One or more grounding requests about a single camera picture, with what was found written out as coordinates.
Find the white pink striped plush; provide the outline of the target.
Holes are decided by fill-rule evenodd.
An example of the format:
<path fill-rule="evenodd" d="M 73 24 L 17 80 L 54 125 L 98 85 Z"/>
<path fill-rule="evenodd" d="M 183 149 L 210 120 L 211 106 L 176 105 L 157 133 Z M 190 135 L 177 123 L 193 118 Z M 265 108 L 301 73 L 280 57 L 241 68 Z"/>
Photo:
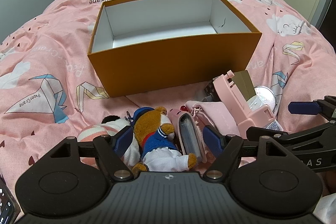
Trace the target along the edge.
<path fill-rule="evenodd" d="M 92 141 L 95 137 L 106 134 L 114 136 L 124 127 L 129 125 L 130 123 L 127 119 L 120 118 L 116 115 L 109 115 L 105 117 L 100 124 L 84 128 L 78 135 L 77 141 Z M 129 169 L 132 169 L 139 162 L 139 145 L 135 136 L 133 137 L 131 145 L 127 148 L 121 159 Z"/>

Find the pink folding phone stand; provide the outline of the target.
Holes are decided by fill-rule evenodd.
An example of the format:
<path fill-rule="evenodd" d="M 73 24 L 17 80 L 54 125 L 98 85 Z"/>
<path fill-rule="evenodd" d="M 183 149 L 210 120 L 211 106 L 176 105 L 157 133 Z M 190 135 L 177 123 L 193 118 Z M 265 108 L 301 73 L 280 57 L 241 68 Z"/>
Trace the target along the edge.
<path fill-rule="evenodd" d="M 213 80 L 213 85 L 219 99 L 234 118 L 240 136 L 247 138 L 247 130 L 250 127 L 261 127 L 271 124 L 274 114 L 268 105 L 264 105 L 258 96 L 252 102 L 256 107 L 251 109 L 248 102 L 240 92 L 238 86 L 233 82 L 234 73 L 228 71 L 226 75 L 220 75 Z"/>

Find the pink card holder wallet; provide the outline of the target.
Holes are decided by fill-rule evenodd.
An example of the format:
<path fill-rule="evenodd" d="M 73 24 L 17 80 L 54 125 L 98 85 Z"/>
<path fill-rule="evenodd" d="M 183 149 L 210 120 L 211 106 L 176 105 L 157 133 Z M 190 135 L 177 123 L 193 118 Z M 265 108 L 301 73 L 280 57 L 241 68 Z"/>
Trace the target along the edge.
<path fill-rule="evenodd" d="M 203 139 L 191 114 L 180 109 L 171 109 L 167 116 L 175 128 L 175 135 L 183 155 L 193 153 L 197 157 L 198 163 L 206 163 Z"/>

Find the brown bear plush blue outfit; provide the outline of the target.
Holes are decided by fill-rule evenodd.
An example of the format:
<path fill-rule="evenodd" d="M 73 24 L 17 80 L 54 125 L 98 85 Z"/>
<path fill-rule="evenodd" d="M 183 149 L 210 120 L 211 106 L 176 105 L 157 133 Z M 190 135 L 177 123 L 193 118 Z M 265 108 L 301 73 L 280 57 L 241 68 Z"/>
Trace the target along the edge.
<path fill-rule="evenodd" d="M 194 153 L 183 155 L 172 142 L 175 128 L 163 106 L 141 107 L 132 117 L 135 139 L 141 147 L 141 159 L 132 168 L 134 175 L 140 172 L 184 172 L 197 166 Z"/>

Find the dark patterned small box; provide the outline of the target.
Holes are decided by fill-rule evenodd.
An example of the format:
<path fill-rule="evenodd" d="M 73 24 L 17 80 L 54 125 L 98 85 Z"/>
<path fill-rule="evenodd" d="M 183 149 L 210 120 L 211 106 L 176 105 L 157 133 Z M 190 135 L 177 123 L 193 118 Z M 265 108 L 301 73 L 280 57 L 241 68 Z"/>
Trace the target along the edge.
<path fill-rule="evenodd" d="M 214 87 L 214 81 L 210 81 L 207 86 L 204 88 L 205 96 L 202 99 L 203 102 L 219 102 L 221 99 L 219 98 L 217 91 Z"/>

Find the round silver compact mirror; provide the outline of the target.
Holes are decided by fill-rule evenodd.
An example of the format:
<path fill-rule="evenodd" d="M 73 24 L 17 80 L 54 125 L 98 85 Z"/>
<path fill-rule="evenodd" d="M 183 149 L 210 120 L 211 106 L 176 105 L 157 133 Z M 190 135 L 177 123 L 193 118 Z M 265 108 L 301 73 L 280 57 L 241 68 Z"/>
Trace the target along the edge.
<path fill-rule="evenodd" d="M 268 105 L 273 112 L 276 109 L 276 96 L 274 92 L 266 86 L 256 86 L 254 87 L 255 93 L 260 98 L 263 104 Z"/>

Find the olive green small box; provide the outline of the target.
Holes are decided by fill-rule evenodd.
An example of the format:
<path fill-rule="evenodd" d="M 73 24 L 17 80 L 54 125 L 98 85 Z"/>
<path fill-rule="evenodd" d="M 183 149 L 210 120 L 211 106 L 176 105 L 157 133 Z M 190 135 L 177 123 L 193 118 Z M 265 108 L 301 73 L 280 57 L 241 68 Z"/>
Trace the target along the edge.
<path fill-rule="evenodd" d="M 235 72 L 232 80 L 238 87 L 246 101 L 256 95 L 250 74 L 247 70 Z"/>

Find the pink drawstring cloth pouch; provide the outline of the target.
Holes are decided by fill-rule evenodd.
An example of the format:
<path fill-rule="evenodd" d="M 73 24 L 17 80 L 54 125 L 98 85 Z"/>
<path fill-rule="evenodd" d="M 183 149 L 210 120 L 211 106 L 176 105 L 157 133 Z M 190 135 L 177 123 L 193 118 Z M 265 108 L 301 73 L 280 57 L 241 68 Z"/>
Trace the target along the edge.
<path fill-rule="evenodd" d="M 213 126 L 222 135 L 240 136 L 238 126 L 223 102 L 187 101 L 186 107 L 203 126 Z"/>

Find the white cream tube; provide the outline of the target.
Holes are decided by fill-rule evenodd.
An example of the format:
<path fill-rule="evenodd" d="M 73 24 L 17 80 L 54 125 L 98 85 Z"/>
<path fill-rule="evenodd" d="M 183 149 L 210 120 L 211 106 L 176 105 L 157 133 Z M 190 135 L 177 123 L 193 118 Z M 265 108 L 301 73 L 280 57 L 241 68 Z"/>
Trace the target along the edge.
<path fill-rule="evenodd" d="M 282 128 L 282 126 L 278 123 L 278 121 L 275 119 L 273 120 L 271 123 L 269 123 L 268 125 L 266 125 L 264 127 L 265 129 L 268 130 L 274 130 L 274 131 L 283 131 L 284 129 Z"/>

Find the orange cardboard box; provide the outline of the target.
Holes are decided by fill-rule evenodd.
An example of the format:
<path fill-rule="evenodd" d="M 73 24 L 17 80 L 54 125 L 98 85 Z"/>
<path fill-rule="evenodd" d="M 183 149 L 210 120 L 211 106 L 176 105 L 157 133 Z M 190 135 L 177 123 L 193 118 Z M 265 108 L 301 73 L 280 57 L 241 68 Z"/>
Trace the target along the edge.
<path fill-rule="evenodd" d="M 242 71 L 260 38 L 227 0 L 111 0 L 88 58 L 108 95 L 120 97 Z"/>

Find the smartphone with screen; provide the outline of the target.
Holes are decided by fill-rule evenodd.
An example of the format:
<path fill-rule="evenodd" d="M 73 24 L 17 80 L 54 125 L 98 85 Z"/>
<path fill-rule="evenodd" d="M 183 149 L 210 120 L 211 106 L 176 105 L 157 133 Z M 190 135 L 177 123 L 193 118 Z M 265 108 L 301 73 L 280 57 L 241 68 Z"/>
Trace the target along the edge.
<path fill-rule="evenodd" d="M 0 179 L 0 210 L 0 224 L 14 223 L 21 211 L 2 176 Z"/>

